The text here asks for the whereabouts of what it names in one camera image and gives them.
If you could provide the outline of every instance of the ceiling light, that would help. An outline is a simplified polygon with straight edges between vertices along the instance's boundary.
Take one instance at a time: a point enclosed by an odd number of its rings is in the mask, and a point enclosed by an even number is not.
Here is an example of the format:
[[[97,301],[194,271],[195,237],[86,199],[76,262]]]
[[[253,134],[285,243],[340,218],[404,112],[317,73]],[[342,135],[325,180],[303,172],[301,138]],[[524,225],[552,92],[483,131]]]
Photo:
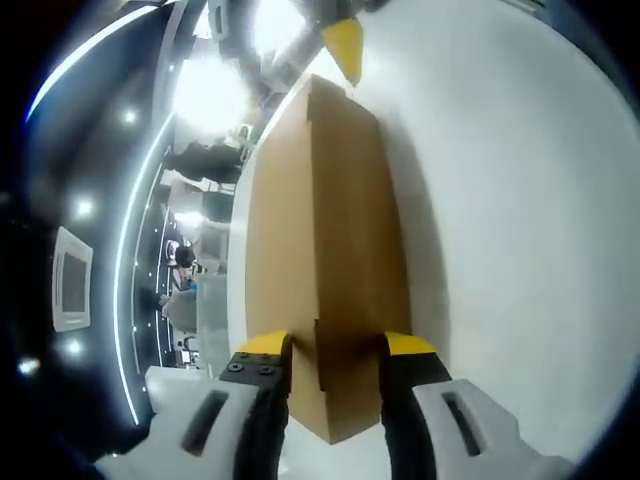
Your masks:
[[[135,110],[125,110],[125,112],[122,114],[122,121],[124,123],[128,123],[128,124],[134,124],[136,123],[136,120],[138,119],[138,115],[136,114]]]
[[[78,342],[77,340],[71,340],[67,344],[67,353],[74,357],[80,355],[82,353],[82,345],[80,345],[80,342]]]
[[[209,40],[211,38],[211,25],[209,25],[209,4],[205,3],[202,13],[198,17],[196,22],[196,28],[193,30],[193,34],[197,38],[203,40]]]
[[[241,123],[248,108],[249,91],[231,65],[210,57],[183,62],[173,109],[192,128],[224,134]]]
[[[23,375],[32,375],[38,368],[40,368],[40,360],[37,359],[23,360],[18,365],[18,370]]]
[[[282,53],[300,35],[304,17],[291,0],[259,0],[253,29],[253,42],[260,57]]]
[[[88,199],[78,200],[76,204],[76,218],[86,218],[93,212],[93,202]]]

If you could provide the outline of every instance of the light fixture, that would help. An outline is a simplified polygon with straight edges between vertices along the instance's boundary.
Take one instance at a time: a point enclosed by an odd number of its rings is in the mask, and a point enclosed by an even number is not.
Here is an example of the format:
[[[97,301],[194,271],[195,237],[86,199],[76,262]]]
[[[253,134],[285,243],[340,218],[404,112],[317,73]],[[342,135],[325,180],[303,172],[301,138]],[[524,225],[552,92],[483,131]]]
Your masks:
[[[224,134],[241,123],[249,91],[239,72],[221,59],[187,59],[176,84],[173,109],[192,128]]]
[[[208,2],[204,4],[202,13],[198,17],[198,21],[196,22],[196,28],[193,29],[193,34],[197,38],[202,38],[203,40],[211,39],[211,26],[209,25],[209,3]]]
[[[134,10],[133,12],[125,15],[124,17],[119,18],[118,20],[113,22],[111,25],[108,25],[107,27],[103,28],[98,33],[96,33],[93,37],[91,37],[89,40],[87,40],[82,45],[80,45],[77,49],[75,49],[71,53],[71,55],[65,58],[62,61],[62,63],[60,63],[60,65],[58,65],[53,70],[53,72],[51,72],[51,75],[49,75],[49,77],[42,84],[42,86],[40,87],[40,90],[38,90],[38,93],[36,94],[36,97],[33,99],[33,103],[31,104],[31,107],[29,108],[29,112],[27,113],[27,117],[25,118],[25,123],[29,121],[29,118],[31,118],[31,115],[33,114],[35,109],[38,107],[38,105],[40,105],[40,102],[42,102],[42,99],[44,99],[45,95],[49,93],[49,91],[58,82],[58,80],[60,80],[62,76],[65,73],[67,73],[67,71],[78,60],[84,57],[93,47],[95,47],[97,44],[102,42],[109,35],[115,33],[125,25],[133,22],[134,20],[142,17],[143,15],[146,15],[149,12],[153,12],[157,8],[158,7],[146,5],[137,10]]]
[[[275,59],[300,35],[304,24],[291,0],[259,0],[253,29],[258,55],[272,53]]]
[[[171,120],[173,119],[173,114],[170,114],[167,119],[165,120],[165,122],[162,124],[162,127],[160,127],[160,130],[158,131],[158,134],[156,135],[156,138],[153,140],[153,142],[151,143],[151,146],[149,148],[149,151],[147,152],[147,155],[145,156],[145,158],[142,161],[142,164],[140,165],[140,170],[138,171],[138,175],[135,178],[135,181],[133,182],[133,186],[131,188],[131,191],[129,193],[129,200],[127,202],[127,206],[124,212],[124,217],[122,220],[122,226],[120,227],[120,229],[118,230],[120,232],[120,237],[118,239],[118,248],[116,250],[116,256],[115,256],[115,268],[114,268],[114,280],[113,280],[113,292],[112,292],[112,301],[113,301],[113,305],[112,305],[112,309],[113,309],[113,339],[114,339],[114,343],[115,343],[115,347],[116,347],[116,357],[118,360],[118,370],[120,373],[120,380],[122,381],[122,388],[124,389],[124,393],[125,396],[127,397],[127,403],[129,405],[129,411],[131,412],[131,417],[133,418],[133,421],[136,425],[138,425],[140,422],[138,420],[138,415],[136,414],[136,410],[133,406],[133,401],[131,400],[131,393],[129,392],[129,385],[127,384],[127,379],[126,376],[124,374],[124,365],[122,363],[122,351],[120,349],[120,326],[119,326],[119,310],[120,310],[120,305],[119,305],[119,301],[118,301],[118,293],[120,290],[120,269],[122,268],[122,257],[124,255],[124,244],[125,244],[125,240],[127,238],[127,233],[129,231],[129,223],[131,222],[131,215],[133,212],[133,205],[136,201],[136,198],[138,196],[138,190],[140,190],[140,185],[142,183],[142,179],[145,176],[145,173],[147,172],[147,169],[149,168],[149,163],[151,162],[151,157],[153,156],[158,143],[160,143],[160,140],[162,139],[165,131],[167,130],[167,127],[169,126],[169,124],[171,123]]]
[[[204,220],[202,214],[198,212],[176,213],[175,217],[183,227],[189,228],[198,228]]]
[[[67,343],[66,350],[69,355],[77,357],[82,353],[82,345],[77,340],[71,340],[69,343]]]
[[[129,125],[136,123],[137,119],[138,119],[138,115],[136,114],[135,110],[127,109],[122,114],[122,121],[124,123],[128,123]]]
[[[23,360],[18,364],[18,370],[23,375],[32,375],[38,368],[40,368],[40,360],[34,358]]]
[[[86,218],[93,212],[93,202],[88,198],[82,198],[76,203],[76,218]]]

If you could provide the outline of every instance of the brown cardboard box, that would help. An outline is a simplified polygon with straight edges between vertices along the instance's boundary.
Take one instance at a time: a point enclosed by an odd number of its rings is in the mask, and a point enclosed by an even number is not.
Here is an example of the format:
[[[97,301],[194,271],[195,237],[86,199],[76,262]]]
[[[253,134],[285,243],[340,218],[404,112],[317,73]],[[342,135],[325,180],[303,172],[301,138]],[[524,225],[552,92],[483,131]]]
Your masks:
[[[409,333],[405,259],[375,117],[313,77],[256,152],[249,336],[295,339],[291,415],[329,443],[379,420],[372,341]]]

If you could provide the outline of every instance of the white table surface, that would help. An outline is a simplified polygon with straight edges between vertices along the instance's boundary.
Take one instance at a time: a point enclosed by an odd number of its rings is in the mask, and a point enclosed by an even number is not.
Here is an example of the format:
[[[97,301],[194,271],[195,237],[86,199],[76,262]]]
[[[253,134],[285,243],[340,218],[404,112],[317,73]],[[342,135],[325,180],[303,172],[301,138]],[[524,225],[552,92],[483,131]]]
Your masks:
[[[347,92],[380,119],[414,332],[532,446],[577,460],[640,350],[635,119],[585,55],[501,2],[395,1],[360,19],[363,80]],[[306,73],[345,84],[324,51]],[[255,162],[231,224],[232,350],[247,336]],[[292,478],[389,478],[379,426],[328,447],[293,422],[283,458]]]

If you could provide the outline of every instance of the led light strip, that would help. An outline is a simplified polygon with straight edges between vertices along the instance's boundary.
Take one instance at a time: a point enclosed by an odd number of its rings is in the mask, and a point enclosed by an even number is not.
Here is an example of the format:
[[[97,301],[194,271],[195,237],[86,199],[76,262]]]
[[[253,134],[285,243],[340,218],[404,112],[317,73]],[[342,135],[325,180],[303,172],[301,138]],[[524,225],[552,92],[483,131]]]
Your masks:
[[[42,84],[42,86],[40,87],[40,90],[38,90],[38,93],[36,94],[36,98],[33,100],[33,103],[31,104],[31,108],[29,108],[29,112],[27,113],[27,118],[25,119],[25,123],[29,121],[29,118],[31,117],[35,109],[38,107],[38,105],[40,105],[40,102],[42,102],[42,99],[45,97],[45,95],[49,93],[49,91],[58,82],[58,80],[60,80],[62,76],[65,73],[67,73],[67,71],[78,60],[84,57],[93,47],[98,45],[101,41],[103,41],[109,35],[114,34],[125,25],[133,22],[134,20],[142,17],[143,15],[146,15],[147,13],[157,10],[157,8],[158,7],[147,5],[137,9],[129,13],[128,15],[125,15],[124,17],[119,18],[118,20],[113,22],[111,25],[108,25],[107,27],[103,28],[98,33],[96,33],[93,37],[91,37],[89,40],[87,40],[82,45],[80,45],[77,49],[75,49],[71,53],[71,55],[65,58],[62,61],[62,63],[58,65],[53,72],[51,72],[51,75],[49,75],[49,77]]]
[[[151,161],[151,157],[155,152],[158,143],[160,143],[160,139],[164,135],[167,127],[171,123],[173,119],[173,113],[170,114],[165,120],[164,124],[160,128],[158,135],[154,139],[151,144],[151,148],[147,153],[147,156],[142,161],[142,165],[140,166],[140,171],[136,177],[136,180],[133,184],[133,188],[131,189],[131,193],[129,195],[129,201],[127,203],[127,208],[125,210],[124,219],[122,221],[122,227],[120,228],[120,239],[118,241],[118,250],[116,253],[116,264],[115,264],[115,274],[113,281],[113,338],[116,345],[116,356],[118,357],[118,369],[120,370],[120,379],[122,380],[122,387],[124,388],[124,393],[127,397],[127,403],[129,404],[129,410],[131,410],[131,416],[133,417],[133,421],[136,425],[138,422],[138,415],[136,415],[135,408],[133,408],[133,402],[131,401],[131,394],[129,393],[129,386],[127,385],[127,379],[124,375],[124,367],[122,365],[122,352],[120,350],[120,329],[119,329],[119,304],[118,304],[118,291],[120,290],[120,269],[122,267],[122,255],[124,251],[124,243],[127,237],[127,232],[129,230],[129,222],[131,221],[131,212],[133,210],[133,204],[135,203],[136,197],[138,196],[138,190],[140,190],[140,184],[142,183],[142,179],[149,167],[149,163]]]
[[[133,306],[133,292],[134,285],[136,283],[136,270],[138,269],[138,253],[140,252],[140,239],[142,238],[142,230],[144,230],[144,223],[147,221],[147,213],[149,213],[149,202],[151,201],[151,195],[153,194],[153,186],[158,181],[158,176],[160,175],[160,171],[162,170],[162,165],[158,165],[158,170],[156,171],[155,177],[153,177],[153,182],[151,183],[152,187],[149,189],[149,195],[147,195],[147,202],[144,208],[144,213],[142,214],[142,220],[140,220],[140,228],[138,229],[138,240],[136,240],[136,252],[133,254],[133,267],[131,268],[131,342],[133,343],[133,356],[136,359],[136,370],[138,371],[138,375],[140,375],[140,361],[138,360],[138,345],[136,342],[136,332],[134,330],[136,326],[135,321],[135,309]]]
[[[167,219],[169,218],[169,207],[167,206],[167,213],[164,215],[164,224],[162,225],[162,235],[160,236],[160,249],[158,251],[158,267],[156,269],[156,294],[160,293],[159,285],[160,285],[160,262],[162,260],[162,251],[164,250],[164,232],[167,229]],[[160,360],[160,366],[163,367],[162,364],[162,352],[160,351],[160,332],[158,328],[158,311],[156,310],[156,342],[158,344],[158,360]]]
[[[167,275],[167,295],[171,290],[171,269],[169,269],[169,274]],[[173,350],[173,345],[171,345],[171,324],[169,322],[169,318],[167,317],[167,341],[169,343],[169,350]]]

